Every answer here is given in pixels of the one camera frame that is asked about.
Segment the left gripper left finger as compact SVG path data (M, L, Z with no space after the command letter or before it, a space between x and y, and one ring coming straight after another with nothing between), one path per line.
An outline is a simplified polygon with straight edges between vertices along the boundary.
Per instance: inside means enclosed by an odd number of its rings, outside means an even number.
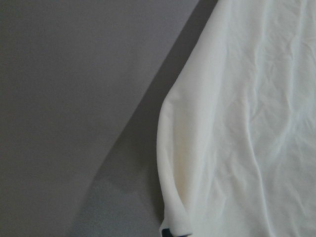
M170 229L162 229L161 230L161 237L171 237Z

